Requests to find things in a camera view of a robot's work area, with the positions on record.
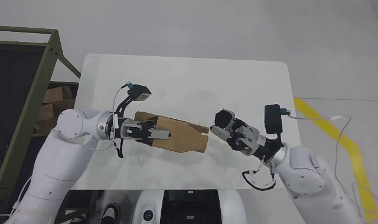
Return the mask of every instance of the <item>floor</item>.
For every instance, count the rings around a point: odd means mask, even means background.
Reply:
[[[359,145],[378,193],[378,0],[0,0],[0,25],[57,28],[65,56],[78,69],[89,53],[283,61],[294,97],[321,115],[352,117],[345,133]],[[53,80],[76,79],[59,64]],[[311,121],[298,123],[302,146],[333,164],[335,141]],[[351,193],[350,157],[340,149],[338,160]],[[241,193],[250,223],[303,223],[274,193]],[[272,209],[260,210],[256,200]]]

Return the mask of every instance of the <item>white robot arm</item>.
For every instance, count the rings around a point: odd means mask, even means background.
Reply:
[[[129,87],[135,90],[128,91],[129,97],[124,101],[128,103],[140,99],[146,89],[132,84]],[[14,206],[17,209],[6,224],[54,223],[64,197],[84,173],[100,140],[111,140],[116,145],[114,138],[134,139],[151,145],[153,139],[170,137],[169,131],[155,129],[152,122],[123,118],[123,111],[119,113],[120,117],[114,117],[109,111],[94,109],[64,111],[37,155],[27,192],[22,201]],[[120,126],[113,126],[114,118],[117,118]],[[90,138],[84,144],[71,140],[85,135]],[[118,148],[118,155],[122,157],[122,148]]]
[[[228,110],[216,115],[215,124],[210,128],[211,132],[233,150],[257,157],[270,168],[272,177],[275,173],[279,175],[305,223],[362,223],[322,158],[304,147],[290,147],[281,142],[279,134],[277,139],[262,136],[258,129],[235,118],[235,114]]]

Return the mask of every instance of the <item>yellow floor line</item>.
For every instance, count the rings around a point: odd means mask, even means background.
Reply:
[[[294,98],[294,104],[295,108],[297,108],[297,110],[299,110],[306,117],[322,117],[302,99]],[[322,129],[329,137],[337,141],[340,131],[332,123],[328,122],[327,120],[312,120],[312,122]],[[342,134],[339,144],[348,152],[356,182],[371,190],[359,146],[344,134]],[[378,214],[372,213],[376,212],[377,210],[373,195],[361,186],[358,186],[358,191],[360,194],[361,205],[365,209],[364,213],[366,222],[378,219]]]

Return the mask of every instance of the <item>white tabletop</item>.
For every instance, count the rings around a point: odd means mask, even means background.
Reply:
[[[288,68],[281,62],[107,54],[86,57],[75,108],[111,111],[115,92],[128,80],[152,92],[146,101],[127,107],[130,118],[145,111],[210,126],[225,108],[266,135],[265,105],[278,103],[295,112]],[[126,96],[121,91],[116,105]],[[296,120],[282,121],[282,139],[299,145]],[[98,148],[108,144],[102,141]],[[204,154],[179,154],[134,141],[124,143],[123,153],[118,158],[114,148],[95,152],[73,189],[251,189],[241,172],[259,165],[257,158],[231,150],[211,133]],[[264,171],[262,183],[270,180]]]

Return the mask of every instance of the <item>brown cardboard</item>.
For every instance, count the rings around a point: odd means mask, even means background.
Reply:
[[[58,117],[62,111],[71,109],[75,105],[75,99],[63,99],[41,107],[37,121],[43,121]]]
[[[49,89],[46,91],[43,103],[52,103],[63,99],[73,98],[70,87],[62,86],[55,87],[54,89]]]
[[[154,121],[157,129],[171,132],[169,139],[155,139],[153,147],[163,148],[174,152],[197,151],[204,153],[207,146],[208,127],[192,124],[166,116],[158,116],[147,112],[136,112],[136,121]]]
[[[34,137],[38,136],[47,136],[49,135],[51,129],[53,129],[57,125],[58,118],[51,118],[44,121],[39,121],[35,124],[35,131],[37,132],[34,134]]]

